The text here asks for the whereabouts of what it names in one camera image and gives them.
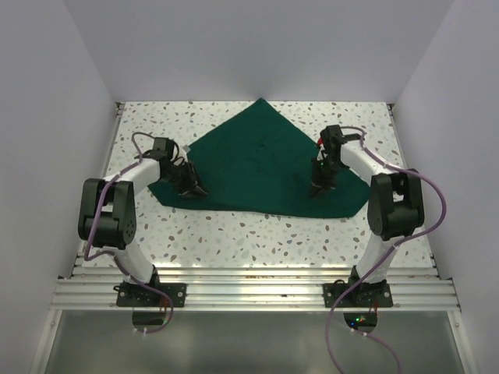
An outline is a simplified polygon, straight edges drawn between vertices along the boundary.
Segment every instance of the green cloth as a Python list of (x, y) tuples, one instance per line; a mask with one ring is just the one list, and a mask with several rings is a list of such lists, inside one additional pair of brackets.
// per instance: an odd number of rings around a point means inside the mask
[(265, 100), (211, 130), (190, 145), (209, 196), (184, 199), (166, 182), (150, 185), (165, 206), (193, 210), (238, 210), (295, 217), (355, 215), (369, 187), (350, 170), (338, 173), (337, 188), (309, 198), (315, 142)]

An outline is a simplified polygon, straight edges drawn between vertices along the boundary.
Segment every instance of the purple cable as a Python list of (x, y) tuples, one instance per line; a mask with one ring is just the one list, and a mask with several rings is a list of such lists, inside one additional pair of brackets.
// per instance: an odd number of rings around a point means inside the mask
[(137, 153), (139, 154), (139, 164), (140, 164), (142, 162), (142, 159), (143, 159), (143, 153), (142, 153), (142, 150), (140, 150), (140, 147), (137, 144), (137, 141), (135, 141), (135, 137), (137, 135), (147, 136), (147, 137), (149, 137), (151, 139), (154, 139), (154, 137), (151, 134), (148, 134), (146, 132), (141, 132), (141, 131), (135, 131), (132, 134), (132, 143), (133, 143), (133, 146), (135, 147), (135, 149), (137, 150)]
[[(133, 164), (131, 164), (131, 165), (127, 166), (126, 168), (124, 168), (123, 170), (121, 170), (117, 175), (115, 175), (114, 177), (112, 177), (104, 185), (104, 188), (101, 191), (101, 196), (99, 197), (99, 201), (97, 202), (97, 208), (95, 210), (94, 222), (92, 223), (92, 227), (90, 228), (90, 233), (89, 233), (88, 239), (87, 239), (87, 247), (85, 248), (85, 252), (83, 254), (83, 259), (85, 261), (91, 261), (91, 260), (96, 259), (97, 257), (103, 256), (103, 255), (109, 255), (109, 256), (115, 258), (115, 254), (113, 253), (113, 251), (106, 251), (106, 250), (97, 252), (97, 253), (93, 254), (92, 256), (90, 256), (90, 249), (91, 249), (92, 243), (94, 242), (94, 239), (95, 239), (95, 233), (97, 231), (97, 226), (98, 226), (99, 220), (101, 219), (102, 207), (104, 206), (105, 197), (106, 197), (106, 194), (108, 193), (109, 188), (123, 174), (125, 174), (127, 171), (132, 170), (135, 166), (138, 166), (142, 162), (143, 153), (142, 153), (142, 150), (140, 149), (139, 145), (135, 141), (135, 136), (136, 135), (149, 136), (152, 139), (154, 138), (152, 135), (147, 134), (145, 132), (134, 132), (132, 134), (132, 143), (135, 146), (135, 148), (137, 150), (137, 153), (139, 154), (139, 161), (138, 162), (134, 162)], [(137, 278), (135, 278), (132, 274), (130, 274), (121, 265), (121, 263), (119, 263), (118, 259), (116, 259), (116, 258), (115, 258), (115, 263), (116, 263), (116, 266), (118, 267), (118, 269), (120, 269), (120, 271), (123, 274), (125, 274), (125, 276), (130, 277), (130, 279), (132, 281), (134, 281), (135, 283), (137, 283), (139, 286), (141, 286), (142, 288), (145, 288), (148, 291), (154, 292), (154, 293), (160, 295), (162, 298), (165, 298), (166, 300), (168, 300), (168, 304), (169, 304), (170, 309), (171, 309), (171, 312), (170, 312), (170, 315), (168, 316), (168, 318), (163, 322), (163, 324), (161, 324), (161, 326), (155, 327), (155, 328), (150, 329), (150, 330), (144, 328), (143, 332), (144, 333), (156, 333), (159, 330), (162, 330), (163, 328), (165, 328), (165, 326), (172, 320), (172, 317), (173, 317), (173, 301), (172, 301), (172, 299), (167, 294), (165, 294), (164, 292), (159, 291), (156, 288), (153, 288), (153, 287), (145, 284), (144, 282), (141, 282)]]
[[(369, 149), (367, 149), (365, 146), (364, 146), (364, 141), (366, 139), (366, 131), (364, 129), (361, 129), (360, 127), (355, 127), (355, 126), (345, 126), (345, 127), (342, 127), (342, 129), (352, 129), (352, 130), (356, 130), (356, 131), (359, 131), (361, 132), (362, 136), (360, 138), (360, 146), (363, 148), (363, 150), (373, 159), (375, 160), (378, 164), (381, 164), (381, 165), (384, 165), (387, 169), (389, 170), (392, 170), (392, 171), (398, 171), (398, 172), (402, 172), (402, 173), (406, 173), (406, 174), (409, 174), (409, 175), (414, 175), (416, 176), (417, 178), (420, 178), (422, 180), (424, 180), (426, 183), (428, 183), (434, 190), (435, 192), (438, 194), (438, 197), (440, 198), (441, 200), (441, 204), (442, 204), (442, 213), (440, 215), (440, 218), (438, 219), (438, 221), (433, 225), (431, 226), (430, 228), (427, 228), (426, 230), (423, 230), (421, 231), (420, 233), (418, 234), (414, 234), (414, 235), (410, 235), (408, 237), (405, 237), (405, 238), (402, 238), (400, 240), (398, 240), (397, 242), (395, 242), (390, 248), (389, 250), (384, 254), (383, 257), (381, 257), (381, 259), (376, 263), (374, 264), (374, 266), (369, 270), (367, 271), (366, 274), (364, 274), (357, 282), (355, 282), (354, 284), (352, 284), (348, 289), (346, 289), (340, 296), (339, 298), (337, 298), (334, 303), (333, 303), (333, 306), (331, 307), (331, 310), (329, 311), (329, 314), (327, 315), (327, 322), (326, 322), (326, 330), (324, 332), (324, 336), (326, 338), (326, 345), (327, 345), (327, 353), (329, 353), (329, 357), (331, 357), (331, 360), (333, 361), (334, 363), (334, 366), (336, 366), (336, 369), (341, 373), (341, 374), (345, 374), (345, 372), (343, 371), (343, 369), (341, 368), (341, 366), (339, 365), (339, 362), (337, 360), (337, 358), (334, 356), (334, 353), (333, 353), (333, 350), (331, 348), (331, 339), (329, 337), (329, 329), (331, 328), (331, 321), (333, 319), (333, 312), (334, 312), (334, 309), (338, 306), (338, 304), (342, 301), (342, 299), (348, 295), (350, 292), (352, 292), (355, 288), (357, 288), (362, 282), (365, 281), (365, 279), (368, 278), (369, 275), (371, 275), (379, 266), (381, 266), (381, 264), (393, 253), (393, 251), (395, 251), (400, 245), (408, 242), (409, 240), (413, 240), (413, 239), (416, 239), (416, 238), (419, 238), (421, 236), (424, 236), (424, 235), (427, 235), (429, 234), (430, 232), (436, 230), (441, 224), (442, 222), (444, 221), (444, 218), (447, 214), (447, 202), (445, 201), (445, 197), (444, 197), (444, 194), (442, 193), (442, 191), (438, 188), (438, 186), (432, 182), (430, 179), (428, 179), (427, 177), (425, 177), (424, 175), (421, 175), (420, 173), (416, 172), (416, 171), (412, 171), (412, 170), (407, 170), (407, 169), (402, 169), (402, 168), (397, 168), (396, 166), (392, 166), (392, 165), (389, 165), (389, 164), (385, 164), (376, 154), (374, 154), (372, 151), (370, 151)], [(360, 332), (358, 330), (356, 330), (356, 332), (360, 335), (364, 335), (363, 332)], [(366, 334), (366, 336), (370, 339), (373, 339), (375, 340), (376, 342), (378, 342), (379, 344), (383, 345), (385, 348), (387, 348), (390, 353), (393, 355), (395, 361), (397, 362), (397, 373), (398, 374), (401, 374), (402, 373), (402, 364), (400, 362), (400, 358), (397, 356), (397, 354), (395, 353), (395, 351), (393, 350), (392, 347), (390, 347), (387, 343), (385, 343), (384, 341), (382, 341), (379, 337), (374, 337), (372, 335), (370, 335), (369, 333)]]

